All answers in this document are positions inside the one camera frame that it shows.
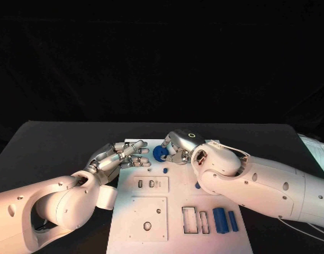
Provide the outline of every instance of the small blue piece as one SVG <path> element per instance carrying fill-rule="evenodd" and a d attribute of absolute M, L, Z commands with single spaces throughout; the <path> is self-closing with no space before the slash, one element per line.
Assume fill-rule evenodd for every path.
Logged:
<path fill-rule="evenodd" d="M 239 231 L 239 227 L 237 227 L 237 222 L 236 222 L 233 211 L 229 211 L 229 220 L 231 221 L 233 232 L 237 232 Z"/>
<path fill-rule="evenodd" d="M 213 209 L 216 229 L 218 234 L 229 233 L 229 223 L 226 218 L 224 209 L 221 207 Z"/>
<path fill-rule="evenodd" d="M 168 155 L 168 149 L 164 148 L 162 146 L 156 146 L 153 149 L 153 157 L 155 157 L 155 160 L 159 162 L 164 162 L 164 160 L 161 159 L 162 155 Z"/>

